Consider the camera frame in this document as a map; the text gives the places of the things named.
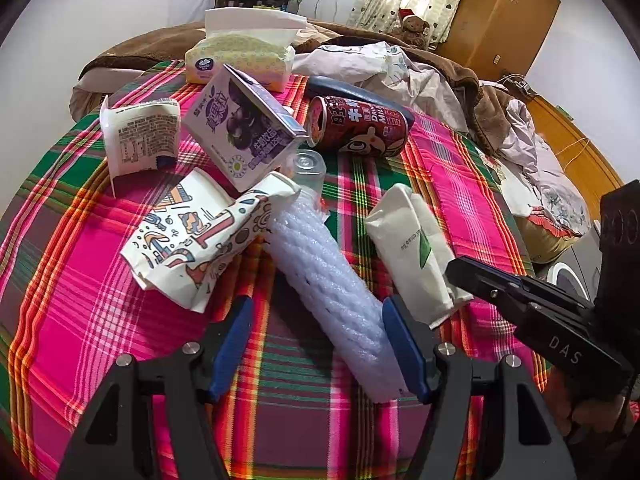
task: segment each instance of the wooden wardrobe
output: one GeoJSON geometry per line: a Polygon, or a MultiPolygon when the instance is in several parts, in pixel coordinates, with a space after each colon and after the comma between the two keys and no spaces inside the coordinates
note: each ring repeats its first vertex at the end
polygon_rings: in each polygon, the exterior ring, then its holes
{"type": "Polygon", "coordinates": [[[436,54],[468,66],[480,79],[526,75],[559,5],[560,0],[460,0],[436,54]]]}

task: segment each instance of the cable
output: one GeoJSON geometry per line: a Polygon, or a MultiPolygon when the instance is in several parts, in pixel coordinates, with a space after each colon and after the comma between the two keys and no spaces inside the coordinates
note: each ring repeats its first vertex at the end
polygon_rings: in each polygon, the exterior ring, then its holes
{"type": "Polygon", "coordinates": [[[498,79],[498,81],[496,81],[497,83],[504,81],[505,79],[511,79],[512,77],[519,77],[521,79],[524,79],[524,76],[522,74],[509,74],[506,75],[504,77],[501,77],[500,79],[498,79]]]}
{"type": "Polygon", "coordinates": [[[338,14],[338,0],[335,0],[334,18],[331,20],[335,23],[335,15],[338,14]]]}
{"type": "Polygon", "coordinates": [[[316,1],[316,8],[314,9],[314,20],[317,19],[318,16],[318,4],[320,3],[320,0],[316,1]]]}
{"type": "Polygon", "coordinates": [[[587,142],[584,143],[584,146],[582,147],[582,149],[580,150],[580,153],[578,153],[576,156],[574,156],[574,158],[572,158],[568,163],[566,163],[564,165],[564,168],[562,168],[562,171],[565,171],[566,168],[569,167],[569,164],[571,164],[576,158],[578,158],[579,156],[581,156],[584,153],[584,150],[587,149],[588,145],[591,143],[591,139],[589,137],[583,137],[581,139],[576,140],[575,142],[572,142],[571,144],[569,144],[568,146],[565,146],[562,150],[560,150],[557,153],[554,153],[555,156],[560,155],[560,153],[564,152],[565,150],[569,149],[570,147],[572,147],[574,144],[578,144],[579,142],[582,142],[583,140],[586,140],[587,142]]]}
{"type": "Polygon", "coordinates": [[[591,139],[589,137],[582,137],[581,139],[576,140],[575,142],[572,142],[571,144],[565,146],[562,150],[560,150],[557,153],[554,153],[555,156],[560,155],[560,153],[565,152],[566,150],[568,150],[570,147],[575,146],[576,144],[578,144],[578,142],[582,142],[583,140],[587,141],[587,144],[589,142],[591,142],[591,139]]]}

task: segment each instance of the blue gripper pad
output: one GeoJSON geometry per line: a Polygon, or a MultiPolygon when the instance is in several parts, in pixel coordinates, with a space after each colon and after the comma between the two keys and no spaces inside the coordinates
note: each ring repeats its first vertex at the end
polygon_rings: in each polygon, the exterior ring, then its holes
{"type": "Polygon", "coordinates": [[[213,374],[209,393],[215,401],[218,401],[231,387],[231,381],[238,369],[251,333],[254,302],[247,296],[236,298],[234,302],[236,301],[242,301],[242,306],[213,361],[213,374]]]}
{"type": "Polygon", "coordinates": [[[391,296],[382,303],[382,321],[406,386],[420,402],[427,404],[433,392],[426,381],[427,365],[391,296]]]}

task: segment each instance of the teddy bear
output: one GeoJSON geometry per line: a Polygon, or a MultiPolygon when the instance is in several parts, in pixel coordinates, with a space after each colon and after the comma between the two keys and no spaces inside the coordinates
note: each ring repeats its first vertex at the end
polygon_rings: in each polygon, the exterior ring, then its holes
{"type": "Polygon", "coordinates": [[[399,9],[398,17],[401,26],[396,27],[390,34],[406,44],[426,50],[429,23],[416,16],[411,9],[399,9]]]}

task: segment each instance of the santa hat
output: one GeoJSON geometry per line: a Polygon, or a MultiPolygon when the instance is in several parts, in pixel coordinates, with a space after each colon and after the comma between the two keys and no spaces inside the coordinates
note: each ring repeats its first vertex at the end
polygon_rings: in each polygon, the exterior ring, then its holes
{"type": "Polygon", "coordinates": [[[398,18],[400,18],[400,23],[404,22],[404,20],[409,16],[415,16],[411,9],[398,9],[398,18]]]}

